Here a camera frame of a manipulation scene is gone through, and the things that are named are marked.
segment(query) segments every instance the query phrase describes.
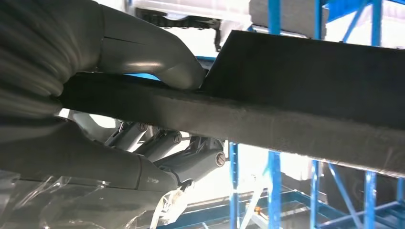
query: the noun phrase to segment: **bolt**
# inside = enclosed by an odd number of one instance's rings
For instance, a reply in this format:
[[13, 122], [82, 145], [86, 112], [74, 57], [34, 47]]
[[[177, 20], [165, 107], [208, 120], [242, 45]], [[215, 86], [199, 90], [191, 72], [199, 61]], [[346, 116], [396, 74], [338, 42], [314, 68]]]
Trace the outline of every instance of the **bolt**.
[[179, 144], [182, 140], [183, 140], [183, 137], [181, 136], [180, 132], [178, 132], [177, 135], [173, 139], [175, 144]]
[[223, 152], [219, 152], [215, 156], [215, 162], [216, 162], [216, 165], [218, 167], [222, 167], [223, 165], [225, 165], [225, 161], [226, 161], [226, 157], [225, 157], [225, 154]]
[[144, 132], [148, 129], [149, 125], [147, 123], [139, 123], [138, 130]]

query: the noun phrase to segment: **clear plastic wrap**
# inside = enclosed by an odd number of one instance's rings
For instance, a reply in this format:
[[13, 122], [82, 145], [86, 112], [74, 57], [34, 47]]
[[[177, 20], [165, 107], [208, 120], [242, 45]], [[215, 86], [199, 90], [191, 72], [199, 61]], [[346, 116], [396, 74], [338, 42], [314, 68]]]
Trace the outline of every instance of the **clear plastic wrap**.
[[74, 177], [33, 181], [0, 170], [0, 229], [156, 228], [185, 210], [190, 188], [128, 190]]

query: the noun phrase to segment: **dark gray panel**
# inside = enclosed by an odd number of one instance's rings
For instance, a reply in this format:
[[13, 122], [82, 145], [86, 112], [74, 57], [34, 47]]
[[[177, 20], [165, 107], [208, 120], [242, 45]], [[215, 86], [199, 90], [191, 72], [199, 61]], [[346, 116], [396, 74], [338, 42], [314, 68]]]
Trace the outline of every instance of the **dark gray panel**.
[[234, 31], [202, 90], [248, 104], [405, 130], [403, 59], [404, 50]]
[[[92, 90], [83, 90], [84, 85]], [[60, 99], [65, 107], [84, 112], [405, 174], [404, 131], [179, 92], [160, 82], [120, 75], [73, 77]]]

